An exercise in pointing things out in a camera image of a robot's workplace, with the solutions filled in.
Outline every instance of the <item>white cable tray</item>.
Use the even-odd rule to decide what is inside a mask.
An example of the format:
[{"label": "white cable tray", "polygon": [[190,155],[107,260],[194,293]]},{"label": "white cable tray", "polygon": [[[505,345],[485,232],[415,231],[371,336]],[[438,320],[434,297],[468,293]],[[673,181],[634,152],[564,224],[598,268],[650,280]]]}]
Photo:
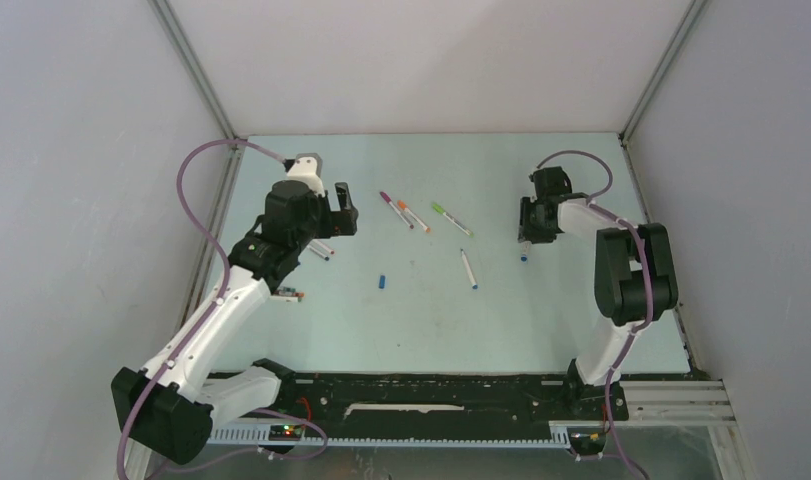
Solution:
[{"label": "white cable tray", "polygon": [[[273,423],[230,423],[211,433],[209,445],[307,445],[322,444],[320,438],[298,441],[270,440]],[[568,448],[570,440],[566,427],[551,427],[552,439],[540,440],[403,440],[375,438],[330,438],[332,447],[437,447],[437,448]]]}]

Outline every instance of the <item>gray wall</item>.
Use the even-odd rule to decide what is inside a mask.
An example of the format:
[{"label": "gray wall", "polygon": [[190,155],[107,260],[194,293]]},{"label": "gray wall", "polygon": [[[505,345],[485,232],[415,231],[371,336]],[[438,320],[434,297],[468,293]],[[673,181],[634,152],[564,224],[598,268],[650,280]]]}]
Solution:
[{"label": "gray wall", "polygon": [[216,137],[148,3],[0,2],[0,479],[112,477],[110,381],[179,320],[200,239],[175,173]]},{"label": "gray wall", "polygon": [[630,153],[759,475],[811,477],[811,0],[712,1]]}]

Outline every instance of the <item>red wire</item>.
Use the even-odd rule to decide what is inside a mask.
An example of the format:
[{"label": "red wire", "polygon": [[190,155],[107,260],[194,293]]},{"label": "red wire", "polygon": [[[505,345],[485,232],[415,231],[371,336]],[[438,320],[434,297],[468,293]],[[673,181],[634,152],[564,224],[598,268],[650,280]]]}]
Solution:
[{"label": "red wire", "polygon": [[608,434],[611,431],[611,425],[608,425],[608,428],[605,428],[605,425],[608,425],[608,413],[605,411],[605,404],[602,404],[602,430],[603,434]]},{"label": "red wire", "polygon": [[299,399],[296,400],[296,403],[301,403],[302,405],[305,405],[305,410],[308,412],[307,420],[310,422],[311,421],[311,404],[308,403],[308,399],[305,398],[305,397],[299,397]]}]

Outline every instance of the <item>floor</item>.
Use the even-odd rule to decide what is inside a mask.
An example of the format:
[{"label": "floor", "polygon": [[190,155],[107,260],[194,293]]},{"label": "floor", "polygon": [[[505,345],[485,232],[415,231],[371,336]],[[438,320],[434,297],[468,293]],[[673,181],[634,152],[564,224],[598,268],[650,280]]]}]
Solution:
[{"label": "floor", "polygon": [[[299,304],[268,302],[242,327],[216,364],[246,368],[262,357],[299,371],[518,373],[564,372],[585,348],[599,315],[593,298],[593,246],[562,235],[520,261],[520,197],[547,155],[580,149],[601,156],[614,186],[598,203],[630,220],[643,216],[614,134],[447,134],[252,137],[288,158],[314,152],[333,192],[347,182],[360,211],[358,234],[327,241],[329,262],[306,251],[284,283],[306,293]],[[590,159],[554,161],[574,189],[593,192],[606,176]],[[222,232],[228,249],[263,212],[284,177],[276,162],[247,149]],[[409,230],[379,196],[403,200],[431,227]],[[464,235],[432,210],[442,205],[474,232]],[[336,200],[331,200],[337,208]],[[471,288],[460,249],[469,256]],[[379,275],[386,286],[378,288]],[[211,283],[216,272],[211,272]],[[644,333],[624,363],[628,373],[688,371],[671,312]]]}]

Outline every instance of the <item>purple marker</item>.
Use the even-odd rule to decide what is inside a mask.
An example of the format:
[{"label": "purple marker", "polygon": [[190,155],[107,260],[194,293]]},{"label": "purple marker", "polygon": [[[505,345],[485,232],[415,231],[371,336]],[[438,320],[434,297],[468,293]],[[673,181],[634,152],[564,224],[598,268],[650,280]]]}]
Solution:
[{"label": "purple marker", "polygon": [[408,228],[413,229],[414,224],[409,222],[408,219],[405,218],[405,215],[402,215],[402,212],[400,212],[399,209],[396,208],[396,205],[393,204],[393,201],[390,199],[390,197],[388,197],[387,194],[384,193],[384,192],[379,192],[379,193],[381,194],[381,198],[383,198],[384,201],[387,202],[388,205],[390,205],[390,208],[392,208],[393,211],[396,212],[397,215],[399,215],[399,218],[401,218],[402,221],[405,222],[406,225],[408,225]]}]

